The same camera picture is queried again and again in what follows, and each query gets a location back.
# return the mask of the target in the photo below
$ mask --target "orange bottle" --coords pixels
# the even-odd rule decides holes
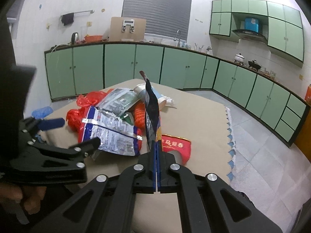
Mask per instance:
[[[311,84],[308,86],[307,93],[306,93],[304,100],[307,103],[311,103]]]

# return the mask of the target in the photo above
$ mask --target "white pot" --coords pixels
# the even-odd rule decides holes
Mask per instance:
[[[234,58],[234,60],[236,61],[236,62],[240,62],[240,63],[243,63],[244,62],[244,57],[239,53],[239,54],[236,54],[235,55],[235,58]]]

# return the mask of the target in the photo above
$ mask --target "black towel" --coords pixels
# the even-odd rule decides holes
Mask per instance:
[[[68,25],[68,24],[72,24],[73,23],[73,13],[68,13],[66,15],[62,16],[62,23],[64,24],[64,26]]]

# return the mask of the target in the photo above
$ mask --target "towel rack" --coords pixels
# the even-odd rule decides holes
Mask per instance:
[[[91,14],[94,13],[94,10],[85,10],[85,11],[79,11],[79,12],[74,12],[74,14],[77,14],[77,13],[83,13],[83,12],[90,12]]]

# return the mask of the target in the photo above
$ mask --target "human hand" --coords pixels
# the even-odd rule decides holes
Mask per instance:
[[[23,186],[22,189],[14,184],[0,183],[0,202],[3,202],[5,199],[20,201],[24,198],[24,209],[30,215],[38,213],[46,187]]]

